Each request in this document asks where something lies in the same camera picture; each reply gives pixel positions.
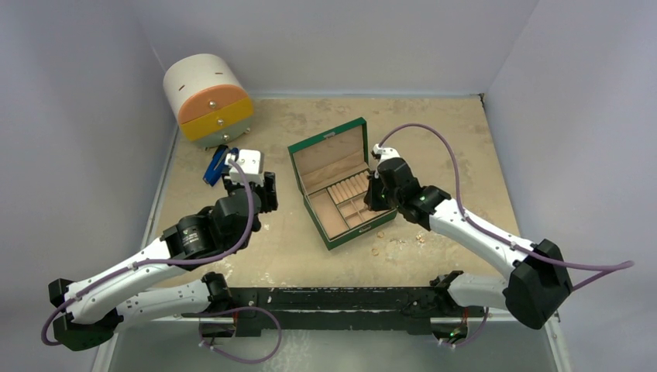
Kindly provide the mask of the beige removable jewelry tray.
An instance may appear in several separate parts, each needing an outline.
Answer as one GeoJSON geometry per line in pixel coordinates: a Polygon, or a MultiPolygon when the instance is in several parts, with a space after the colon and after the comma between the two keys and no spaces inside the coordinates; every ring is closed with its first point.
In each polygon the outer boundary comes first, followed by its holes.
{"type": "Polygon", "coordinates": [[[367,177],[369,174],[364,170],[327,188],[328,194],[349,228],[355,228],[383,214],[383,212],[372,211],[366,206],[365,196],[369,185],[367,177]]]}

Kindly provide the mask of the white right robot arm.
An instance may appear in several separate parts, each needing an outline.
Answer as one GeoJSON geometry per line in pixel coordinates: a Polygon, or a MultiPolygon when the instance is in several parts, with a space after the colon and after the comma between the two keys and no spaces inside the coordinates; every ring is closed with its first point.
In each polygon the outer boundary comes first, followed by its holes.
{"type": "Polygon", "coordinates": [[[573,284],[560,248],[548,239],[533,243],[484,219],[461,212],[457,200],[436,186],[422,186],[401,157],[377,155],[365,201],[368,209],[394,209],[409,222],[445,236],[490,264],[502,278],[450,274],[435,294],[436,308],[454,315],[466,306],[510,312],[540,329],[570,296],[573,284]]]}

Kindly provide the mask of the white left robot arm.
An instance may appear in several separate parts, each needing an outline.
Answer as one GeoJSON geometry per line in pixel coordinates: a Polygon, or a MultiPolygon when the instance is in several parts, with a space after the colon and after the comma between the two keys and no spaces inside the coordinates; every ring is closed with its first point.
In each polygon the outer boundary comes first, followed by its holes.
{"type": "Polygon", "coordinates": [[[256,181],[226,175],[224,185],[227,196],[181,218],[134,256],[81,281],[50,282],[48,295],[55,309],[41,329],[42,343],[82,351],[134,324],[174,313],[226,314],[231,296],[219,274],[173,291],[154,287],[247,248],[261,228],[258,215],[277,210],[273,172],[256,181]]]}

